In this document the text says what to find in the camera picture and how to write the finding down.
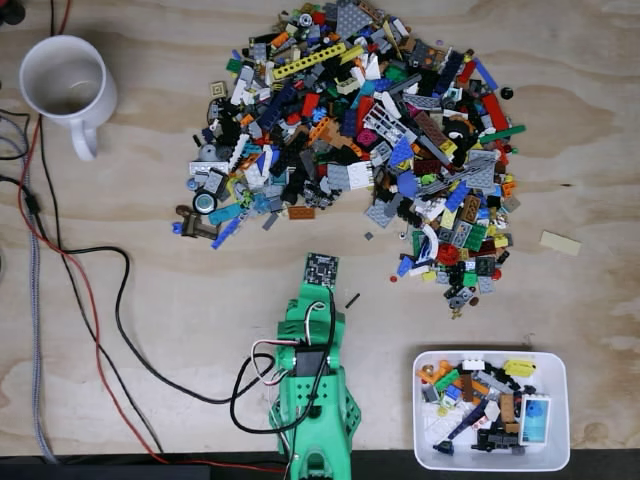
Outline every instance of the red lego brick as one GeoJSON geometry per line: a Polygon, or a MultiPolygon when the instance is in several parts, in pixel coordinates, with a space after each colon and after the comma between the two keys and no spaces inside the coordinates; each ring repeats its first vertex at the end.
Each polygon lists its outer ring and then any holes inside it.
{"type": "Polygon", "coordinates": [[[327,16],[324,12],[313,12],[311,14],[311,18],[313,19],[313,23],[315,23],[316,25],[324,25],[327,16]]]}
{"type": "Polygon", "coordinates": [[[367,97],[366,95],[360,97],[356,113],[356,133],[360,133],[364,128],[364,116],[369,113],[369,110],[373,107],[373,103],[373,97],[367,97]]]}
{"type": "Polygon", "coordinates": [[[467,64],[464,66],[464,69],[462,70],[462,73],[458,75],[458,83],[467,83],[475,69],[476,62],[474,62],[473,60],[467,62],[467,64]]]}
{"type": "Polygon", "coordinates": [[[287,124],[289,125],[295,125],[296,123],[298,123],[301,120],[300,118],[300,114],[299,113],[292,113],[291,115],[289,115],[287,117],[287,124]]]}
{"type": "Polygon", "coordinates": [[[484,108],[487,109],[487,112],[489,112],[489,115],[491,116],[491,123],[493,123],[493,127],[496,131],[500,132],[509,128],[507,119],[500,109],[498,99],[493,93],[482,97],[482,103],[484,104],[484,108]]]}
{"type": "Polygon", "coordinates": [[[320,95],[317,93],[307,93],[304,97],[304,104],[302,105],[302,116],[310,117],[313,114],[313,109],[318,106],[320,101],[320,95]]]}

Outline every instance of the wood grain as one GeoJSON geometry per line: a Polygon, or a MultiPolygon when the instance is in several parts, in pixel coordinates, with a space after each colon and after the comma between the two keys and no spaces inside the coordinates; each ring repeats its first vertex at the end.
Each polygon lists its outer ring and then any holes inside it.
{"type": "MultiPolygon", "coordinates": [[[[294,297],[307,251],[341,257],[337,301],[348,310],[343,362],[363,422],[354,447],[411,448],[411,363],[443,345],[499,345],[557,353],[567,364],[574,447],[640,447],[640,8],[633,0],[398,0],[390,13],[427,43],[474,48],[515,97],[505,109],[528,127],[510,168],[522,206],[515,247],[494,295],[452,321],[442,289],[392,284],[401,222],[385,231],[362,215],[367,192],[343,195],[312,224],[250,222],[219,251],[172,235],[175,205],[189,201],[191,135],[204,125],[209,82],[225,79],[232,48],[270,31],[299,2],[96,0],[74,2],[67,33],[92,42],[119,88],[93,163],[75,158],[67,132],[47,122],[47,151],[69,247],[119,245],[134,259],[125,327],[170,378],[224,396],[251,342],[271,336],[294,297]],[[544,250],[542,230],[582,242],[576,258],[544,250]],[[366,241],[363,234],[375,237],[366,241]]],[[[21,58],[47,34],[48,2],[0,28],[0,108],[24,110],[21,58]]],[[[17,175],[15,165],[0,171],[17,175]]],[[[27,235],[15,190],[0,190],[0,453],[36,454],[33,439],[27,235]]],[[[33,188],[50,202],[39,159],[33,188]]],[[[225,407],[205,405],[148,375],[119,338],[113,302],[122,264],[83,257],[98,301],[104,346],[167,451],[270,450],[225,407]]],[[[97,381],[94,347],[59,258],[42,261],[44,424],[59,454],[139,452],[97,381]]],[[[112,375],[109,376],[115,385],[112,375]]],[[[267,393],[240,403],[267,425],[267,393]]]]}

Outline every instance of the black cable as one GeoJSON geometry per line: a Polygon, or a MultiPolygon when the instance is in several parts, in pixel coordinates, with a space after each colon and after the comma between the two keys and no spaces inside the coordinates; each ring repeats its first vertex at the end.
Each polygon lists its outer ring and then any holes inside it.
{"type": "Polygon", "coordinates": [[[49,24],[49,36],[53,37],[56,33],[56,6],[53,3],[53,0],[49,0],[49,8],[51,10],[51,23],[49,24]]]}
{"type": "Polygon", "coordinates": [[[16,113],[10,112],[9,110],[3,110],[0,108],[0,122],[3,118],[7,119],[4,115],[11,115],[13,117],[24,117],[26,121],[24,123],[24,129],[21,132],[22,142],[25,145],[26,150],[24,152],[18,152],[15,155],[9,155],[7,157],[0,157],[0,160],[18,160],[19,158],[24,157],[27,153],[29,153],[29,139],[27,138],[27,131],[29,129],[29,122],[31,121],[31,115],[28,113],[16,113]]]}
{"type": "MultiPolygon", "coordinates": [[[[60,214],[58,210],[58,198],[56,196],[55,189],[53,188],[53,182],[51,181],[51,175],[49,174],[49,167],[47,165],[47,158],[45,155],[44,133],[43,133],[44,129],[42,128],[42,117],[38,119],[38,123],[40,125],[40,157],[42,159],[42,167],[44,169],[44,174],[47,179],[47,184],[49,186],[49,192],[51,193],[51,199],[53,203],[53,212],[54,212],[54,218],[56,223],[56,244],[58,248],[62,249],[63,247],[62,247],[62,237],[60,236],[60,214]]],[[[38,223],[40,234],[45,239],[49,240],[47,238],[46,232],[44,231],[44,228],[42,227],[39,215],[36,214],[34,215],[34,217],[36,219],[36,223],[38,223]]],[[[80,310],[80,315],[82,316],[82,320],[85,326],[87,327],[87,330],[89,331],[89,335],[91,335],[93,342],[96,343],[95,333],[93,332],[93,329],[91,328],[91,324],[89,323],[89,319],[87,318],[87,312],[84,308],[84,305],[82,304],[80,292],[78,291],[78,286],[76,284],[75,278],[73,277],[73,274],[71,273],[71,269],[69,268],[69,263],[67,262],[67,259],[64,257],[64,255],[60,255],[60,259],[62,260],[62,263],[64,264],[64,268],[67,271],[67,275],[69,276],[69,281],[71,282],[71,287],[73,288],[73,294],[76,298],[76,303],[78,304],[78,309],[80,310]]],[[[164,453],[164,450],[162,449],[162,445],[160,444],[160,440],[158,439],[156,433],[154,432],[153,428],[149,424],[149,421],[147,420],[147,418],[144,416],[140,408],[136,405],[135,401],[133,400],[133,397],[129,393],[129,390],[127,389],[127,386],[124,383],[122,376],[120,375],[120,372],[118,371],[115,364],[113,363],[113,360],[111,359],[107,351],[102,347],[102,345],[99,345],[98,348],[100,349],[100,353],[102,353],[105,360],[113,370],[113,373],[116,376],[116,379],[118,380],[118,383],[120,384],[120,387],[122,388],[123,393],[127,397],[127,400],[131,405],[131,408],[133,408],[133,410],[136,412],[136,415],[138,415],[138,418],[140,419],[142,424],[145,426],[145,428],[149,432],[149,435],[151,436],[154,443],[156,444],[156,447],[158,447],[158,451],[160,453],[164,453]]]]}
{"type": "Polygon", "coordinates": [[[235,407],[236,407],[236,398],[237,398],[237,391],[238,391],[238,387],[240,386],[240,382],[242,381],[242,377],[244,377],[244,373],[247,370],[247,366],[249,365],[249,363],[251,362],[251,358],[247,358],[244,363],[242,364],[242,367],[240,368],[240,371],[238,372],[238,377],[236,378],[236,383],[233,386],[233,394],[231,395],[231,402],[229,404],[229,414],[231,415],[231,421],[233,422],[233,424],[238,427],[240,430],[247,432],[247,433],[253,433],[253,434],[258,434],[258,435],[262,435],[262,434],[279,434],[282,432],[286,432],[287,430],[291,430],[293,428],[296,428],[298,425],[300,425],[305,418],[307,418],[309,416],[309,413],[311,413],[311,408],[313,407],[313,402],[316,399],[317,393],[318,393],[318,387],[320,386],[320,379],[322,378],[322,371],[327,363],[327,359],[329,358],[329,352],[331,350],[331,345],[333,344],[333,337],[335,335],[335,331],[336,331],[336,310],[335,310],[335,304],[333,301],[333,293],[331,292],[331,289],[327,288],[327,290],[329,291],[329,303],[330,303],[330,309],[331,309],[331,323],[329,326],[329,338],[327,339],[327,345],[324,349],[324,352],[322,354],[322,361],[320,362],[320,365],[318,366],[318,371],[316,373],[316,379],[313,382],[313,387],[311,388],[311,394],[309,395],[309,403],[307,403],[306,408],[304,409],[304,411],[302,412],[302,415],[300,415],[297,419],[295,419],[293,422],[291,422],[289,425],[285,425],[282,427],[278,427],[278,428],[269,428],[269,429],[265,429],[265,430],[258,430],[255,428],[249,428],[246,427],[244,425],[242,425],[237,417],[236,417],[236,412],[235,412],[235,407]]]}
{"type": "MultiPolygon", "coordinates": [[[[200,401],[203,401],[205,403],[210,403],[210,404],[213,404],[213,405],[225,405],[227,403],[230,403],[231,401],[234,401],[236,398],[241,397],[245,393],[247,393],[256,383],[258,383],[260,381],[260,378],[256,377],[251,382],[249,382],[242,390],[238,391],[238,388],[234,388],[233,396],[231,396],[229,398],[224,398],[224,399],[215,399],[215,398],[205,397],[204,395],[200,395],[199,393],[196,393],[196,392],[194,392],[192,390],[189,390],[188,388],[183,387],[182,385],[179,385],[179,384],[169,380],[167,377],[165,377],[160,372],[158,372],[147,361],[146,358],[144,358],[144,356],[138,351],[136,346],[133,344],[133,342],[131,341],[131,339],[127,335],[127,332],[125,332],[124,327],[122,326],[122,320],[120,319],[120,303],[122,302],[122,295],[123,295],[124,289],[125,289],[125,287],[127,285],[127,279],[129,278],[129,272],[131,270],[131,260],[129,259],[129,255],[127,254],[127,252],[125,252],[123,249],[121,249],[119,247],[114,247],[114,246],[81,248],[81,249],[64,250],[64,251],[65,251],[65,253],[68,253],[68,254],[71,254],[71,255],[78,255],[78,254],[91,253],[91,252],[115,252],[115,253],[119,254],[120,256],[122,256],[122,258],[124,259],[124,262],[125,262],[125,266],[124,266],[124,274],[123,274],[123,277],[122,277],[122,282],[120,283],[120,288],[118,290],[118,295],[116,297],[116,308],[115,308],[116,325],[118,326],[118,331],[120,332],[120,335],[124,339],[125,343],[129,347],[131,352],[136,356],[138,361],[142,364],[142,366],[144,368],[146,368],[149,373],[151,373],[154,377],[156,377],[158,380],[160,380],[164,384],[166,384],[166,385],[168,385],[168,386],[170,386],[172,388],[175,388],[176,390],[178,390],[178,391],[180,391],[180,392],[182,392],[182,393],[184,393],[186,395],[189,395],[189,396],[191,396],[193,398],[196,398],[196,399],[198,399],[200,401]]],[[[271,371],[271,369],[273,368],[273,366],[275,364],[275,359],[271,355],[269,355],[267,353],[258,353],[258,354],[256,354],[256,358],[268,358],[270,360],[270,363],[267,366],[267,368],[265,368],[261,372],[262,376],[264,376],[267,373],[269,373],[269,371],[271,371]]]]}

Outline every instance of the white wire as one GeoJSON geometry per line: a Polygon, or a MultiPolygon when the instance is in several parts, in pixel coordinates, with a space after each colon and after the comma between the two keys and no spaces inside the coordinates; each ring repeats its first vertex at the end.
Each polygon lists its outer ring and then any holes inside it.
{"type": "Polygon", "coordinates": [[[304,339],[307,342],[307,345],[311,345],[311,326],[309,325],[311,312],[313,310],[324,310],[324,309],[325,309],[324,303],[320,302],[319,300],[316,300],[315,302],[312,302],[311,305],[307,307],[306,312],[304,312],[304,339]]]}
{"type": "Polygon", "coordinates": [[[285,373],[283,375],[281,375],[280,377],[278,377],[277,380],[265,380],[264,376],[260,373],[260,369],[258,368],[258,363],[256,362],[256,347],[258,345],[262,345],[263,343],[267,343],[269,345],[290,345],[290,346],[296,346],[299,345],[300,342],[297,340],[269,340],[266,338],[263,338],[261,340],[256,340],[255,342],[253,342],[253,345],[251,346],[251,363],[253,363],[253,368],[256,371],[256,376],[258,378],[260,378],[260,380],[262,381],[262,383],[264,383],[266,386],[270,387],[273,385],[277,385],[287,374],[287,372],[285,371],[285,373]]]}

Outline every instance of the blue lego brick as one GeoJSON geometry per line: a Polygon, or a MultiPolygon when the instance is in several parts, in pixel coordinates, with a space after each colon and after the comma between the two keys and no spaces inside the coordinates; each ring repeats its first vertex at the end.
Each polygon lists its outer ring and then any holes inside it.
{"type": "Polygon", "coordinates": [[[260,175],[262,175],[262,169],[264,167],[264,160],[265,160],[266,154],[262,154],[260,155],[257,159],[256,159],[256,165],[258,166],[258,170],[260,170],[260,175]]]}
{"type": "Polygon", "coordinates": [[[489,209],[488,208],[479,208],[478,209],[478,216],[476,217],[476,220],[484,220],[485,218],[489,218],[489,209]]]}
{"type": "Polygon", "coordinates": [[[340,133],[345,137],[356,136],[356,110],[347,110],[342,117],[342,124],[340,125],[340,133]]]}
{"type": "Polygon", "coordinates": [[[290,83],[282,87],[282,90],[280,90],[280,93],[278,93],[278,95],[276,95],[276,97],[271,101],[267,110],[260,115],[260,118],[258,119],[258,125],[260,128],[271,131],[273,126],[282,116],[282,105],[293,100],[295,96],[296,89],[293,88],[290,83]]]}
{"type": "Polygon", "coordinates": [[[393,167],[404,162],[405,160],[409,160],[410,158],[413,158],[413,150],[411,150],[411,145],[409,145],[409,140],[407,140],[407,137],[402,137],[398,141],[398,143],[396,143],[396,146],[393,147],[389,165],[393,167]]]}
{"type": "Polygon", "coordinates": [[[316,124],[326,116],[327,116],[326,107],[316,107],[313,109],[313,112],[311,114],[311,120],[313,121],[314,124],[316,124]]]}
{"type": "Polygon", "coordinates": [[[404,172],[396,178],[398,183],[398,192],[408,198],[415,198],[418,191],[418,182],[411,171],[404,172]]]}
{"type": "Polygon", "coordinates": [[[442,69],[442,73],[440,73],[438,83],[436,83],[436,86],[433,88],[434,93],[442,95],[449,89],[449,85],[451,85],[451,82],[456,76],[456,73],[458,73],[463,59],[464,55],[454,50],[451,51],[451,53],[449,54],[449,59],[442,69]]]}
{"type": "Polygon", "coordinates": [[[480,76],[484,79],[487,86],[491,90],[497,90],[498,84],[489,73],[489,70],[487,70],[485,66],[477,58],[474,58],[473,61],[476,62],[476,70],[480,74],[480,76]]]}
{"type": "Polygon", "coordinates": [[[214,137],[213,137],[213,132],[211,131],[210,128],[203,128],[201,133],[202,133],[202,138],[204,138],[205,142],[213,143],[214,137]]]}
{"type": "Polygon", "coordinates": [[[404,277],[409,270],[413,267],[413,261],[409,257],[403,257],[396,273],[400,277],[404,277]]]}
{"type": "Polygon", "coordinates": [[[218,234],[218,238],[213,241],[213,243],[211,244],[211,248],[213,248],[214,250],[220,248],[220,245],[224,243],[227,237],[236,231],[238,225],[240,225],[240,221],[241,220],[237,217],[231,220],[229,224],[224,228],[224,230],[220,232],[220,234],[218,234]]]}
{"type": "Polygon", "coordinates": [[[447,207],[450,212],[455,211],[464,201],[464,197],[466,197],[468,193],[469,187],[467,187],[467,184],[464,181],[460,182],[451,195],[449,195],[444,206],[447,207]]]}
{"type": "Polygon", "coordinates": [[[391,85],[393,85],[393,80],[388,78],[379,78],[378,80],[374,80],[373,84],[375,85],[376,92],[384,92],[389,90],[391,85]]]}
{"type": "Polygon", "coordinates": [[[232,218],[237,217],[243,212],[243,208],[239,203],[232,203],[224,208],[220,208],[215,212],[209,214],[209,222],[211,225],[218,225],[219,223],[226,222],[232,218]]]}

